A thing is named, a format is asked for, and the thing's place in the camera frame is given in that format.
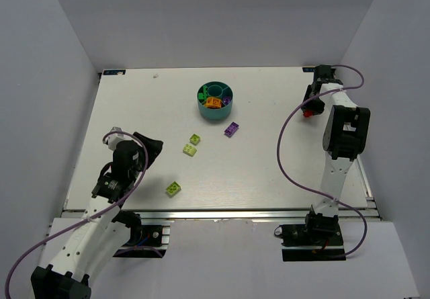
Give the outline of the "dark green curved lego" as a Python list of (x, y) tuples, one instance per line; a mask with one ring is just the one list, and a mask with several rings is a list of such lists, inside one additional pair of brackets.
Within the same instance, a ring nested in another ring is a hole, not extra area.
[(202, 85), (198, 90), (198, 102), (205, 104), (208, 98), (208, 86)]

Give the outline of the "purple butterfly curved lego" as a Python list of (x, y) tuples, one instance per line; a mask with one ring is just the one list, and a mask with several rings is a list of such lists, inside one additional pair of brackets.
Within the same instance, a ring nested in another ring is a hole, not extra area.
[(224, 105), (228, 105), (231, 101), (232, 101), (232, 97), (229, 97), (229, 96), (225, 96), (222, 99), (222, 102)]

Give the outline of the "yellow butterfly curved lego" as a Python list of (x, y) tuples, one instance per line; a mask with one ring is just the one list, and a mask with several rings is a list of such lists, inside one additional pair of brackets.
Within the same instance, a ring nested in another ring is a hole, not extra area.
[(208, 97), (204, 106), (210, 109), (220, 109), (222, 107), (222, 100), (217, 97)]

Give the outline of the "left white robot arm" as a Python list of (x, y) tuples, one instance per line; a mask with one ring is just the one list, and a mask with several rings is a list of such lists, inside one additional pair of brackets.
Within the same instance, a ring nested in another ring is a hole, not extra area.
[(142, 236), (140, 216), (122, 206), (163, 149), (163, 141), (112, 130), (103, 138), (112, 160), (100, 171), (81, 220), (56, 256), (31, 275), (35, 298), (90, 298), (108, 261)]

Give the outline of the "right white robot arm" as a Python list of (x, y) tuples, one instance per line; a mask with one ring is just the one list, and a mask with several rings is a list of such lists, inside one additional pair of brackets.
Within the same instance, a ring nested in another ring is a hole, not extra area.
[(328, 238), (338, 227), (337, 200), (341, 197), (348, 171), (366, 146), (371, 113), (352, 102), (330, 65), (313, 68), (313, 82), (306, 89), (304, 103), (301, 110), (306, 118), (329, 111), (322, 138), (325, 169), (320, 191), (330, 197), (323, 196), (315, 202), (305, 220), (305, 231), (310, 236)]

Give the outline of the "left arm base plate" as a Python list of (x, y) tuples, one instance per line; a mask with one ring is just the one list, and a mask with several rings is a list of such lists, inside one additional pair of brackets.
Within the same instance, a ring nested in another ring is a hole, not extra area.
[(167, 220), (142, 220), (132, 238), (119, 248), (115, 258), (161, 259), (167, 252), (171, 223)]

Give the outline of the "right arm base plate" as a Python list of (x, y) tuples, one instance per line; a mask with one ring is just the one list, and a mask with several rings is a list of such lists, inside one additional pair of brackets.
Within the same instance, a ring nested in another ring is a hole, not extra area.
[(283, 262), (345, 261), (340, 226), (332, 236), (310, 237), (304, 224), (283, 224), (274, 230), (282, 240)]

